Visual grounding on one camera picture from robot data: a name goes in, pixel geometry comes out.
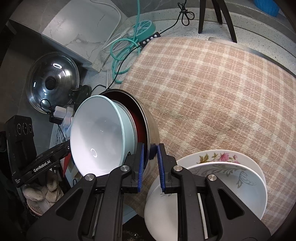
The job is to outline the left gloved hand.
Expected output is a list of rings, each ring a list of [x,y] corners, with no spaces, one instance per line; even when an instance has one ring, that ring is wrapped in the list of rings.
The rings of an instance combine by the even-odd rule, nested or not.
[[[22,188],[29,209],[37,216],[42,216],[64,195],[56,173],[48,171],[46,178],[44,186],[34,184]]]

